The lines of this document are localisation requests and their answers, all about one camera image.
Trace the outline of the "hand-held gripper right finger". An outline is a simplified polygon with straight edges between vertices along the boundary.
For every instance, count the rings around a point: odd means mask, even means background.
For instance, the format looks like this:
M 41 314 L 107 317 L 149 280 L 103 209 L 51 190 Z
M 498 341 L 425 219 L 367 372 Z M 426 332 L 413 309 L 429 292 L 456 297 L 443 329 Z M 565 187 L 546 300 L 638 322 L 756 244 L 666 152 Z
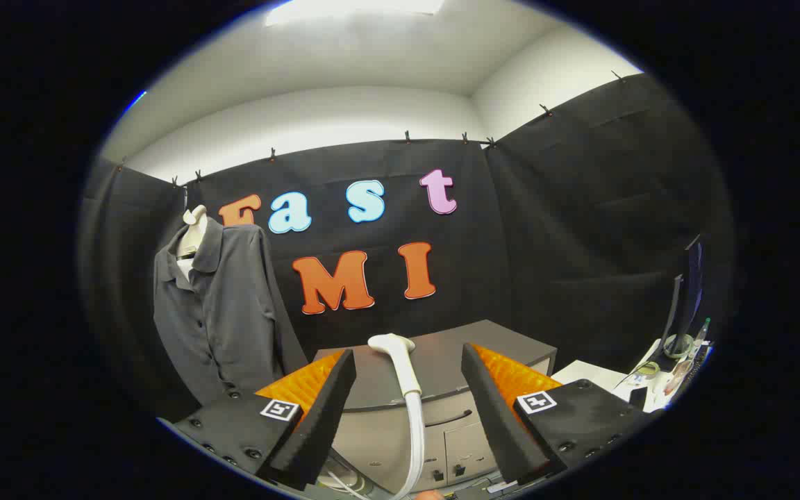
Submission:
M 658 418 L 587 378 L 562 384 L 492 349 L 462 347 L 460 369 L 507 482 L 524 486 L 589 465 Z

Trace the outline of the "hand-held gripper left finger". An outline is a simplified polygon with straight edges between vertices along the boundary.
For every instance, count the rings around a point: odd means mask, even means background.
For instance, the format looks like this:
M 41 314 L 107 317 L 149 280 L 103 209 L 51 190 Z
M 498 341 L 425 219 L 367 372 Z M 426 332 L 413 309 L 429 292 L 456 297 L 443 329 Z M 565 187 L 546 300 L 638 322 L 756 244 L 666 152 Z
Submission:
M 302 491 L 317 482 L 355 380 L 353 351 L 342 349 L 263 389 L 234 390 L 169 431 L 244 478 Z

